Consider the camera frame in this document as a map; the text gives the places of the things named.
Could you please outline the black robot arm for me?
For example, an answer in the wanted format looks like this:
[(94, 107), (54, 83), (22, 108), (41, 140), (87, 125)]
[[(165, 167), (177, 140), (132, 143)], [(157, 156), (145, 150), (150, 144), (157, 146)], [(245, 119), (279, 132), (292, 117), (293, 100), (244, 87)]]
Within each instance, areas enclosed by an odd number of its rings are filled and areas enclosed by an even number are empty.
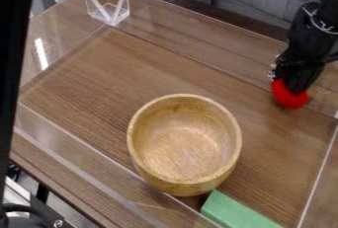
[(271, 72), (287, 90), (308, 91), (328, 63), (338, 61), (338, 0), (307, 2), (299, 8), (288, 31), (288, 47)]

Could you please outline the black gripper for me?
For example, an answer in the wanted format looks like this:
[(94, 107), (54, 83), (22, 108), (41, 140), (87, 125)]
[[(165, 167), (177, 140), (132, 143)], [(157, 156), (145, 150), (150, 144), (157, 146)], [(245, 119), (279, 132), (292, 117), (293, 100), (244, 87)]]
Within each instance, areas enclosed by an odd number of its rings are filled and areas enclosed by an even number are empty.
[(338, 61), (338, 51), (319, 58), (300, 57), (285, 51), (277, 55), (269, 78), (273, 81), (285, 78), (284, 81), (289, 91), (299, 95), (308, 91), (319, 79), (324, 71), (323, 66), (335, 61)]

